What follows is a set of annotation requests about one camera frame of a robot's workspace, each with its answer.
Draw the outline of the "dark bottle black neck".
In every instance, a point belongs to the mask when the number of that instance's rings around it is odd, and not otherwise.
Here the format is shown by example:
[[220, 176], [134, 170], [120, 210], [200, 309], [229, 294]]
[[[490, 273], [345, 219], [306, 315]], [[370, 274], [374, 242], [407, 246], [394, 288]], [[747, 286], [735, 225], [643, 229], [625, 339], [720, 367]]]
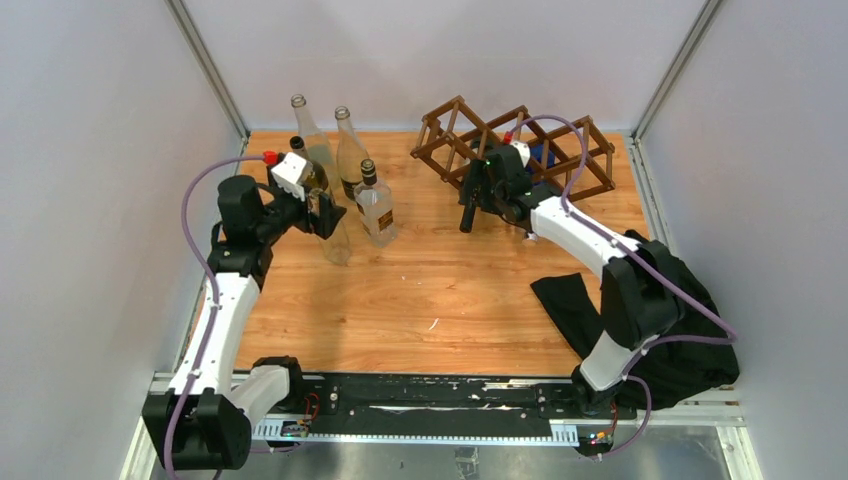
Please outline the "dark bottle black neck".
[[459, 204], [463, 207], [463, 212], [459, 224], [459, 230], [462, 233], [472, 232], [474, 218], [479, 207], [477, 197], [478, 194], [476, 192], [460, 195]]

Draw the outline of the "tall slim clear bottle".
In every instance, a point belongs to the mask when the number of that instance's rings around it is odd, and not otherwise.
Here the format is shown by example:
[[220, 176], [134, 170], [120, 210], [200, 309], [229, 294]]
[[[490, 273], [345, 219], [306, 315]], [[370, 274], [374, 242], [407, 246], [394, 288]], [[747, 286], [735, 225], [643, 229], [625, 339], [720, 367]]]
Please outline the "tall slim clear bottle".
[[303, 185], [307, 191], [307, 206], [314, 220], [312, 231], [319, 238], [325, 258], [334, 265], [345, 266], [351, 256], [351, 247], [342, 222], [344, 208], [336, 204], [323, 167], [312, 160], [307, 163], [310, 172]]

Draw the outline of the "dark green wine bottle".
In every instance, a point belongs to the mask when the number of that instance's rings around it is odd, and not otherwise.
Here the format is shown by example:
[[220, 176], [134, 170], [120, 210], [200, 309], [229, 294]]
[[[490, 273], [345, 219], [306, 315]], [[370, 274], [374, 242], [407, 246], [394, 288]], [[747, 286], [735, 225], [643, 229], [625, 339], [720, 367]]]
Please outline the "dark green wine bottle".
[[316, 160], [312, 160], [306, 150], [305, 142], [300, 136], [293, 136], [289, 140], [291, 151], [304, 158], [311, 165], [311, 170], [304, 179], [304, 184], [310, 188], [320, 188], [330, 192], [329, 180], [323, 166]]

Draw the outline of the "clear bottle gold label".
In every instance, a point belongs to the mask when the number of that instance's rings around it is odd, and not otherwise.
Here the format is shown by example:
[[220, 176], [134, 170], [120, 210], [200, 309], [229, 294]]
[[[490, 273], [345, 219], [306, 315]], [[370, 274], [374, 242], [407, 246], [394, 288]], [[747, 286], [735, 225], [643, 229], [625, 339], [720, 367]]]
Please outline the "clear bottle gold label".
[[362, 181], [354, 188], [360, 222], [368, 239], [383, 248], [397, 237], [392, 191], [378, 178], [373, 160], [364, 159], [360, 164], [360, 172]]

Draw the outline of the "clear bottle black label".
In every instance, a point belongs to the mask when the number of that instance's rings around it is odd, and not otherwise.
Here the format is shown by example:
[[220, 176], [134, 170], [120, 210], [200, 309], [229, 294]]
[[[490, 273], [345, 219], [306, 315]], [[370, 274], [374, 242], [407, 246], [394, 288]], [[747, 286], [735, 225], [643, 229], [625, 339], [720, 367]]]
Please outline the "clear bottle black label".
[[324, 168], [330, 186], [337, 189], [340, 186], [338, 172], [327, 136], [314, 121], [302, 94], [293, 95], [290, 103], [297, 121], [298, 134], [304, 140], [310, 159]]
[[336, 163], [338, 175], [345, 196], [353, 200], [354, 189], [362, 181], [361, 162], [370, 157], [365, 145], [357, 136], [351, 120], [350, 110], [346, 106], [335, 109], [338, 127], [338, 145]]

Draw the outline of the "blue label clear bottle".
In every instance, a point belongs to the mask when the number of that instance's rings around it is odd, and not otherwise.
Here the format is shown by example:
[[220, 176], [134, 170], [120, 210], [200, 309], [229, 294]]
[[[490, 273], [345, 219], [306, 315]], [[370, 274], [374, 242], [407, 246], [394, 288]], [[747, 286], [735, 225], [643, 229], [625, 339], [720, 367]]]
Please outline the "blue label clear bottle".
[[555, 154], [550, 149], [546, 150], [543, 144], [532, 146], [530, 153], [534, 161], [540, 166], [550, 168], [557, 162]]

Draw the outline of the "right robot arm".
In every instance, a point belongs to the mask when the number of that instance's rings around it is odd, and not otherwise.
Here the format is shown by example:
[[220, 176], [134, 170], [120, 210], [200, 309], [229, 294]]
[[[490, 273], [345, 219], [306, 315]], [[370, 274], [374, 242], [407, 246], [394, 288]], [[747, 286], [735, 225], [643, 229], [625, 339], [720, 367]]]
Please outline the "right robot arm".
[[611, 403], [636, 356], [685, 313], [672, 289], [678, 277], [667, 247], [641, 243], [584, 215], [526, 170], [530, 148], [514, 142], [490, 149], [469, 163], [460, 190], [460, 229], [471, 230], [477, 210], [553, 242], [601, 281], [603, 330], [572, 373], [571, 403], [596, 417]]

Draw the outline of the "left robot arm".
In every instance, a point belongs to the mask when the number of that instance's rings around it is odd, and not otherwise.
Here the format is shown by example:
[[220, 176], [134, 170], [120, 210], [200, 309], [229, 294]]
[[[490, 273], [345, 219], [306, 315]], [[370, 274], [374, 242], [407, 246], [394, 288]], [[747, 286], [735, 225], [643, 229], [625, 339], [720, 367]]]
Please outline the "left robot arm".
[[332, 195], [301, 182], [260, 184], [237, 175], [218, 186], [220, 220], [211, 230], [203, 311], [169, 386], [147, 396], [142, 419], [171, 479], [184, 471], [241, 468], [252, 432], [276, 406], [309, 408], [302, 369], [291, 356], [263, 357], [246, 380], [233, 382], [246, 321], [272, 262], [272, 248], [290, 228], [329, 238], [346, 213]]

